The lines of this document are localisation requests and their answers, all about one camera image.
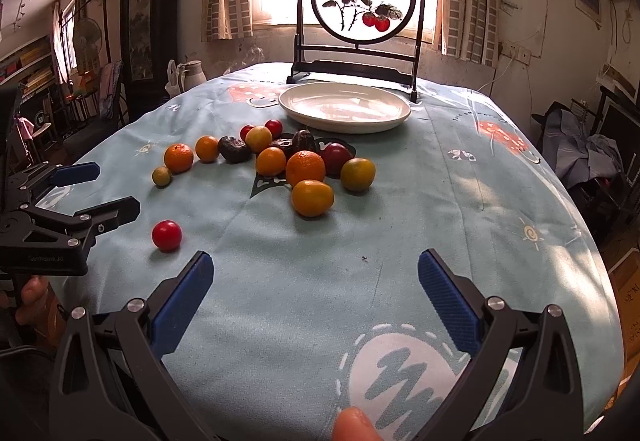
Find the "person's left hand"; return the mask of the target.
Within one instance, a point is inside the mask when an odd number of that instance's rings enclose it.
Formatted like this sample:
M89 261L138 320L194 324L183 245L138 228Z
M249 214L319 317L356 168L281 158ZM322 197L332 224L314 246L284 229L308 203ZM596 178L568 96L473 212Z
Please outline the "person's left hand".
M21 290L22 304L15 311L20 325L34 325L47 319L49 312L49 280L42 275L32 276Z

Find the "person's right hand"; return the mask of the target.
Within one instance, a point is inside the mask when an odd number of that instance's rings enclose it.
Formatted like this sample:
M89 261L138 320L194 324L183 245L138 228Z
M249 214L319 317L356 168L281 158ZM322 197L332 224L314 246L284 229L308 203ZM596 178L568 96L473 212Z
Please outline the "person's right hand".
M334 421L332 441L382 441L370 419L358 407L343 409Z

